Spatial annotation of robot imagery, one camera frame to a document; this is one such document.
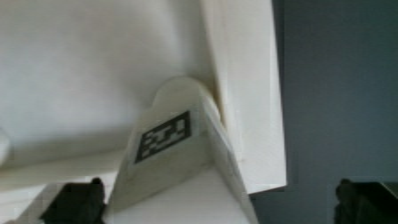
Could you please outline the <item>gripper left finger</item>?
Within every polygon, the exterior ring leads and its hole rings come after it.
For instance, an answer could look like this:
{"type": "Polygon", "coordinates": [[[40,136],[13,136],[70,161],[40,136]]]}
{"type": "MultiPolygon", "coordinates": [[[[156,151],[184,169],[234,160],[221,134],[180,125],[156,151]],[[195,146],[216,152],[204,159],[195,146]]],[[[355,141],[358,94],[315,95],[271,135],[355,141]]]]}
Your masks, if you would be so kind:
{"type": "Polygon", "coordinates": [[[38,216],[44,224],[104,224],[104,185],[99,178],[69,182],[38,216]]]}

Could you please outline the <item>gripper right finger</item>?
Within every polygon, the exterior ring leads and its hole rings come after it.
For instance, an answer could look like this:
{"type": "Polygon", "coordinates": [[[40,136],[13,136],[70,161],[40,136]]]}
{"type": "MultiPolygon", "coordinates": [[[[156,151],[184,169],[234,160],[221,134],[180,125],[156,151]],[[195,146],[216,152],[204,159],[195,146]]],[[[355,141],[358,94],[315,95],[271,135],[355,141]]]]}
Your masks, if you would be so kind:
{"type": "Polygon", "coordinates": [[[335,187],[333,224],[398,224],[398,182],[353,182],[335,187]]]}

